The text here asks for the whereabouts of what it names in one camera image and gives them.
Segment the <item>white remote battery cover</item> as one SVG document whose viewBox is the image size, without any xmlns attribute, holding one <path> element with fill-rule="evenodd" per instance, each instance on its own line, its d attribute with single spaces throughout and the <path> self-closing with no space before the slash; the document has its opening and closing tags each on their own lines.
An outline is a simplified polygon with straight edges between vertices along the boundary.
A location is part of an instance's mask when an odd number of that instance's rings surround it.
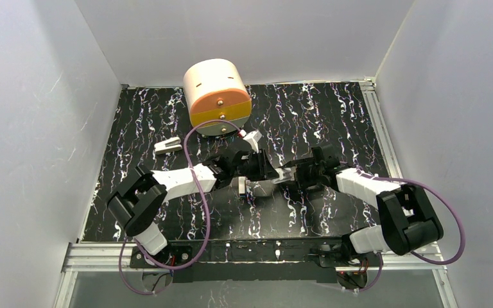
<svg viewBox="0 0 493 308">
<path fill-rule="evenodd" d="M 244 176 L 238 177 L 238 194 L 241 198 L 247 195 L 247 178 Z"/>
</svg>

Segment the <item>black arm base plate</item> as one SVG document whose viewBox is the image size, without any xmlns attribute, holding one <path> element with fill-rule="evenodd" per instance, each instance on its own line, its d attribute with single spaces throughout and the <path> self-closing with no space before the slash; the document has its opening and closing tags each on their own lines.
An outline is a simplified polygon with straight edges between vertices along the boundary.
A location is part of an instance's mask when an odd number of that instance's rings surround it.
<svg viewBox="0 0 493 308">
<path fill-rule="evenodd" d="M 154 270 L 159 263 L 173 268 L 176 283 L 205 281 L 314 280 L 363 287 L 379 257 L 356 253 L 340 237 L 269 239 L 172 240 L 159 253 L 143 255 L 134 247 L 132 269 Z"/>
</svg>

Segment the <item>white remote control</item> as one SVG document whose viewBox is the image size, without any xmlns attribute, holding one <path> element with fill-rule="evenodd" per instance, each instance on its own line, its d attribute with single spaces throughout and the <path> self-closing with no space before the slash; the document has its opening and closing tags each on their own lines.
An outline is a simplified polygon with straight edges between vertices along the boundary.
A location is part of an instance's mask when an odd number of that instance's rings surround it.
<svg viewBox="0 0 493 308">
<path fill-rule="evenodd" d="M 247 193 L 256 198 L 265 198 L 272 196 L 279 191 L 279 185 L 271 180 L 263 180 L 258 182 L 247 182 Z"/>
</svg>

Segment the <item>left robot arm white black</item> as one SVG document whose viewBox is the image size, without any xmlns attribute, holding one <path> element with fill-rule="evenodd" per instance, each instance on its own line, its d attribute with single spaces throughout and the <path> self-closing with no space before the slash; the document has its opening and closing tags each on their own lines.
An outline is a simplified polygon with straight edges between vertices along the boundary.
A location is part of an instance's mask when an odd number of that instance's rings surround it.
<svg viewBox="0 0 493 308">
<path fill-rule="evenodd" d="M 280 174 L 265 151 L 250 145 L 231 147 L 193 167 L 150 171 L 140 164 L 107 196 L 106 206 L 126 235 L 156 255 L 168 245 L 154 221 L 163 203 L 225 188 L 240 176 L 257 182 L 278 179 Z"/>
</svg>

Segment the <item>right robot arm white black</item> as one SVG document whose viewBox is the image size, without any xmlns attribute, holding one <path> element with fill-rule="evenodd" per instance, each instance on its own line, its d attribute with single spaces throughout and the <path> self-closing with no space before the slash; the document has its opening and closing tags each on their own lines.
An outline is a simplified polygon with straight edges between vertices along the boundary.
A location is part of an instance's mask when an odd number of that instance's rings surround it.
<svg viewBox="0 0 493 308">
<path fill-rule="evenodd" d="M 367 176 L 341 161 L 335 146 L 311 149 L 312 156 L 291 160 L 276 169 L 273 183 L 287 183 L 298 190 L 329 187 L 377 209 L 380 223 L 342 237 L 342 250 L 350 255 L 392 251 L 410 253 L 441 239 L 444 229 L 423 188 Z"/>
</svg>

